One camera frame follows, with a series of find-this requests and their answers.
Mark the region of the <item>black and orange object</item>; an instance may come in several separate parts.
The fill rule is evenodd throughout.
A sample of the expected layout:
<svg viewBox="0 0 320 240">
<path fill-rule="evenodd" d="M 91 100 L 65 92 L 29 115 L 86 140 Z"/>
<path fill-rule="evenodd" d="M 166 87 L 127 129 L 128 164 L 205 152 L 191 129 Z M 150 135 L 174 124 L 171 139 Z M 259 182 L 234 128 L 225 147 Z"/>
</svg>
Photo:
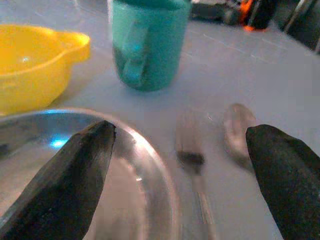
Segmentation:
<svg viewBox="0 0 320 240">
<path fill-rule="evenodd" d="M 276 7 L 277 0 L 242 0 L 240 22 L 246 31 L 265 31 Z"/>
</svg>

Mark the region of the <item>yellow plastic bowl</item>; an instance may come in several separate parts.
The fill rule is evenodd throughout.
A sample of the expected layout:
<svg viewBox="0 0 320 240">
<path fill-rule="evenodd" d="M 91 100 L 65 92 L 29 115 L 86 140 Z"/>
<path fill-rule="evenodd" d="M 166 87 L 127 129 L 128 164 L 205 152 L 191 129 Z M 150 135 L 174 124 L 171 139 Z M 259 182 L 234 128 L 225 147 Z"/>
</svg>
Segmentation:
<svg viewBox="0 0 320 240">
<path fill-rule="evenodd" d="M 67 88 L 73 65 L 90 54 L 86 34 L 0 24 L 0 116 L 49 106 Z"/>
</svg>

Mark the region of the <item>round steel bowl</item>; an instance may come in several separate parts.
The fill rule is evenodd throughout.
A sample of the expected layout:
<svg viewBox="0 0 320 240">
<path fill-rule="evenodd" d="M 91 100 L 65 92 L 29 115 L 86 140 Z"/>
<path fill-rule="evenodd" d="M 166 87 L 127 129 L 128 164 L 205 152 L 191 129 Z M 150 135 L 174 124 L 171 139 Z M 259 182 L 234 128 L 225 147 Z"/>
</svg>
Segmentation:
<svg viewBox="0 0 320 240">
<path fill-rule="evenodd" d="M 166 163 L 138 131 L 109 114 L 51 109 L 0 117 L 0 227 L 38 171 L 77 132 L 100 121 L 116 128 L 95 213 L 60 221 L 26 240 L 181 240 L 181 207 Z M 64 237 L 53 233 L 65 230 Z"/>
</svg>

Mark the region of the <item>steel fork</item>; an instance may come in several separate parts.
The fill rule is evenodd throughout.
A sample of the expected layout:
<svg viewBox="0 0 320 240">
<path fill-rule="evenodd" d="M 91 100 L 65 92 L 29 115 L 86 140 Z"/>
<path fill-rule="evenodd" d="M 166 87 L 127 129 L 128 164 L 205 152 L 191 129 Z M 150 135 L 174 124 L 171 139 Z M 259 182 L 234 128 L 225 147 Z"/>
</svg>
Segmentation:
<svg viewBox="0 0 320 240">
<path fill-rule="evenodd" d="M 175 129 L 175 152 L 182 168 L 192 181 L 204 224 L 205 240 L 220 240 L 211 204 L 206 191 L 206 181 L 202 169 L 206 163 L 203 154 L 197 118 L 191 111 L 178 115 Z"/>
</svg>

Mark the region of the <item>teal mug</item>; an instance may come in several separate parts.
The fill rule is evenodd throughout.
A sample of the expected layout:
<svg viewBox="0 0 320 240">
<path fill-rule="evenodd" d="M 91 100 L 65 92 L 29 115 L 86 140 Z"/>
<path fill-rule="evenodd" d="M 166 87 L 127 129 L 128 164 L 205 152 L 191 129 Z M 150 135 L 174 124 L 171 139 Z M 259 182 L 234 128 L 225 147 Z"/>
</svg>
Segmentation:
<svg viewBox="0 0 320 240">
<path fill-rule="evenodd" d="M 113 58 L 125 85 L 149 92 L 172 82 L 190 11 L 190 0 L 113 0 Z"/>
</svg>

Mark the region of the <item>steel spoon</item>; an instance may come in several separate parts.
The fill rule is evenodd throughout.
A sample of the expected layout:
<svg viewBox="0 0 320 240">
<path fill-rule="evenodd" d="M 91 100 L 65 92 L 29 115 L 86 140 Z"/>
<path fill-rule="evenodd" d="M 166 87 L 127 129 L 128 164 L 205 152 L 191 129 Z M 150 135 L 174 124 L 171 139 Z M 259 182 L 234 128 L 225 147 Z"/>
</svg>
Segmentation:
<svg viewBox="0 0 320 240">
<path fill-rule="evenodd" d="M 223 117 L 224 142 L 226 151 L 240 167 L 254 174 L 246 142 L 246 132 L 257 125 L 250 109 L 240 103 L 230 105 Z"/>
</svg>

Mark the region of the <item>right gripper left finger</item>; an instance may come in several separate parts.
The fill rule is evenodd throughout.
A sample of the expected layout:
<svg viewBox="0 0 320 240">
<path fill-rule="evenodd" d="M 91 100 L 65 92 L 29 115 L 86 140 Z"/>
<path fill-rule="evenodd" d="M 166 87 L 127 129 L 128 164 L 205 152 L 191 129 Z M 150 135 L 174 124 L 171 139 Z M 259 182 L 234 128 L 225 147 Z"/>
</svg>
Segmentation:
<svg viewBox="0 0 320 240">
<path fill-rule="evenodd" d="M 105 120 L 74 134 L 0 217 L 0 240 L 83 240 L 115 141 L 116 127 Z"/>
</svg>

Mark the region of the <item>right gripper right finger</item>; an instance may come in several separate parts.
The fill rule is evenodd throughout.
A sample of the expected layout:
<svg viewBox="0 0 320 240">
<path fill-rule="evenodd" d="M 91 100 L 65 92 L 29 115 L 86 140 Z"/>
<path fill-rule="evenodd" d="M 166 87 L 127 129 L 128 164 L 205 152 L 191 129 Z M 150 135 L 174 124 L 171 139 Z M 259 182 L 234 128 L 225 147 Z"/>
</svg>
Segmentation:
<svg viewBox="0 0 320 240">
<path fill-rule="evenodd" d="M 265 202 L 284 240 L 320 240 L 320 157 L 302 140 L 261 124 L 245 135 Z"/>
</svg>

